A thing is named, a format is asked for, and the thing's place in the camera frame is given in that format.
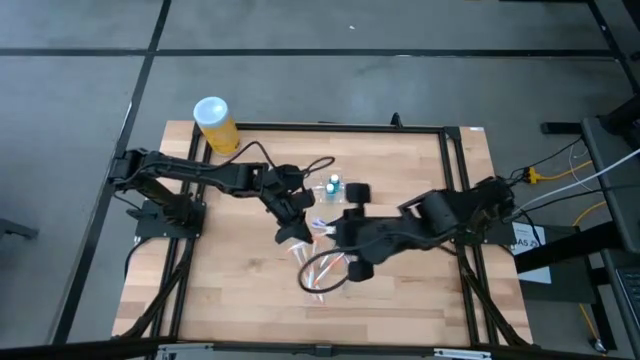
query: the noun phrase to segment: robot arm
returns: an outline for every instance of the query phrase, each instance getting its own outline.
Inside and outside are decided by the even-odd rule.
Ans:
[[[202,221],[189,195],[174,194],[159,177],[210,185],[237,198],[256,197],[275,216],[280,230],[275,240],[295,237],[311,243],[305,209],[313,206],[313,192],[303,187],[305,171],[294,165],[269,168],[267,163],[210,165],[144,149],[129,150],[114,162],[109,180],[116,190],[136,190],[161,207],[167,222],[189,227]]]
[[[455,238],[463,245],[484,243],[485,231],[511,214],[513,193],[500,178],[487,178],[468,191],[432,190],[400,206],[399,216],[368,217],[367,184],[348,184],[347,200],[356,203],[330,226],[329,235],[338,248],[357,261],[350,265],[348,279],[363,281],[373,276],[373,266],[405,250],[430,250]]]

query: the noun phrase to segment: black table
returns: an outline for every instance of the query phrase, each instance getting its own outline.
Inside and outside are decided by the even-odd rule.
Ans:
[[[618,122],[623,125],[637,119],[639,112],[640,97],[635,97],[604,118],[609,121],[608,124]],[[583,134],[596,171],[603,170],[633,151],[633,147],[622,136],[605,130],[599,118],[588,118],[580,124],[544,124],[542,131],[550,134]],[[603,188],[640,183],[640,161],[629,159],[600,176],[599,180]],[[634,355],[640,358],[640,326],[616,275],[617,268],[640,266],[640,188],[608,190],[604,191],[604,195],[612,221],[518,255],[516,267],[521,273],[600,252],[604,267],[589,267],[591,283],[593,286],[611,284]],[[602,299],[598,291],[595,291],[595,295],[596,303],[592,305],[592,310],[601,340],[605,348],[615,349]]]
[[[582,131],[596,171],[604,169],[632,150],[620,136],[609,134],[601,126],[599,119],[583,120]],[[640,161],[637,159],[631,159],[600,176],[602,187],[638,182],[640,182]],[[640,328],[631,313],[615,271],[616,268],[623,266],[640,266],[640,255],[638,255],[640,253],[640,206],[638,205],[640,188],[605,191],[604,195],[623,247],[604,249],[600,253],[629,342],[635,356],[640,357]]]

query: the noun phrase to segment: gray floor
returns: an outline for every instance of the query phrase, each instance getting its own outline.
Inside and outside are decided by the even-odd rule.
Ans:
[[[0,47],[146,48],[161,1],[3,5]],[[640,37],[619,1],[599,5],[623,49],[640,50]],[[605,46],[584,5],[457,0],[174,1],[160,41],[161,48]],[[140,66],[140,58],[0,57],[0,217],[41,231],[35,241],[0,242],[0,347],[48,339]],[[539,123],[608,112],[631,92],[619,67],[608,61],[158,58],[130,146],[157,148],[165,122],[191,119],[193,105],[209,95],[227,99],[239,121],[386,124],[398,111],[405,124],[484,126],[496,172],[506,175],[573,139],[543,136]],[[567,156],[540,171],[564,171]],[[521,186],[516,193],[524,201],[570,182]],[[533,218],[566,225],[600,199],[563,202]],[[110,335],[135,226],[124,209],[114,202],[107,214],[72,341]],[[599,211],[584,226],[607,218]],[[611,294],[602,292],[620,347],[615,354],[631,357]],[[526,306],[536,343],[592,353],[575,304]],[[258,357],[226,358],[252,356]]]

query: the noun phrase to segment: wooden tabletop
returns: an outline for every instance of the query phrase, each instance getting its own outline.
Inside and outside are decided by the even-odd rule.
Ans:
[[[192,128],[191,121],[167,122],[160,151],[186,158]],[[461,128],[461,133],[471,183],[493,175],[484,130]],[[299,131],[241,131],[240,135],[245,144],[259,140],[277,164],[302,167],[318,157],[335,156],[332,173],[342,174],[348,182],[371,185],[369,215],[396,215],[398,204],[445,187],[436,135]],[[456,169],[455,150],[450,145],[452,168]],[[214,155],[212,163],[224,160]],[[264,157],[252,148],[238,161],[264,162]],[[319,182],[322,176],[308,181]],[[459,187],[457,173],[454,176]],[[163,183],[179,191],[177,181]],[[437,249],[405,251],[377,266],[373,279],[347,283],[326,294],[322,304],[298,288],[299,266],[286,252],[290,243],[275,243],[275,219],[265,213],[259,200],[235,199],[214,188],[207,188],[204,200],[205,229],[195,247],[181,339],[469,345],[455,257]],[[307,217],[309,221],[315,217],[331,220],[345,206],[348,204],[319,203]],[[319,241],[320,246],[329,246],[325,241]],[[152,239],[132,257],[113,334],[126,331],[157,293],[167,244],[165,238]],[[483,252],[493,300],[518,334],[531,341],[512,257],[497,246],[485,245]],[[344,268],[337,266],[323,285],[343,275]],[[163,334],[168,332],[172,301],[165,311]],[[486,341],[482,308],[477,300],[475,303],[481,340]]]

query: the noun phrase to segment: white cable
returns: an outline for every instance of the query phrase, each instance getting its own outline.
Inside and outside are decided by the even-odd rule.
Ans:
[[[583,156],[587,155],[587,153],[588,153],[588,152],[589,152],[589,149],[584,149],[584,151],[582,152],[582,154],[580,154],[580,155],[576,155],[576,156],[574,156],[573,158],[574,158],[574,159],[580,159],[581,157],[583,157]]]
[[[520,211],[522,211],[522,209],[524,209],[525,207],[527,207],[527,206],[528,206],[528,205],[530,205],[530,204],[533,204],[534,202],[540,201],[540,200],[542,200],[542,199],[544,199],[544,198],[547,198],[547,197],[549,197],[549,196],[551,196],[551,195],[555,195],[555,194],[557,194],[557,193],[559,193],[559,192],[563,192],[563,191],[565,191],[565,190],[569,190],[569,189],[571,189],[571,188],[573,188],[573,187],[576,187],[576,186],[578,186],[578,185],[580,185],[580,184],[583,184],[583,183],[585,183],[585,182],[587,182],[587,181],[589,181],[589,180],[591,180],[591,179],[594,179],[594,178],[596,178],[596,177],[598,177],[598,176],[600,176],[600,175],[602,175],[602,174],[604,174],[604,173],[608,172],[609,170],[611,170],[611,169],[615,168],[616,166],[618,166],[618,165],[622,164],[623,162],[625,162],[625,161],[627,161],[627,160],[631,159],[632,157],[636,156],[636,155],[637,155],[637,154],[639,154],[639,153],[640,153],[640,149],[637,149],[636,151],[632,152],[631,154],[629,154],[629,155],[627,155],[627,156],[623,157],[622,159],[620,159],[620,160],[616,161],[616,162],[615,162],[615,163],[613,163],[612,165],[609,165],[607,168],[605,168],[605,169],[604,169],[604,170],[602,170],[602,171],[599,171],[599,172],[597,172],[597,173],[595,173],[595,174],[593,174],[593,175],[591,175],[591,176],[589,176],[589,177],[587,177],[587,178],[584,178],[584,179],[582,179],[582,180],[580,180],[580,181],[578,181],[578,182],[576,182],[576,183],[573,183],[573,184],[571,184],[571,185],[567,185],[567,186],[565,186],[565,187],[563,187],[563,188],[560,188],[560,189],[557,189],[557,190],[553,190],[553,191],[551,191],[551,192],[549,192],[549,193],[546,193],[546,194],[544,194],[544,195],[538,196],[537,198],[535,198],[535,199],[533,199],[533,200],[529,200],[527,203],[525,203],[524,205],[520,206],[517,210],[515,210],[512,214],[513,214],[513,215],[515,215],[515,214],[519,214],[519,213],[520,213]]]
[[[573,175],[573,178],[576,179],[577,182],[580,182],[580,179],[578,179],[578,176],[576,176],[576,171],[573,169],[573,164],[571,163],[571,159],[573,159],[573,146],[571,145],[571,150],[569,150],[569,167],[571,168],[571,175]],[[588,187],[585,184],[580,184],[582,185],[583,188],[592,191],[590,187]]]

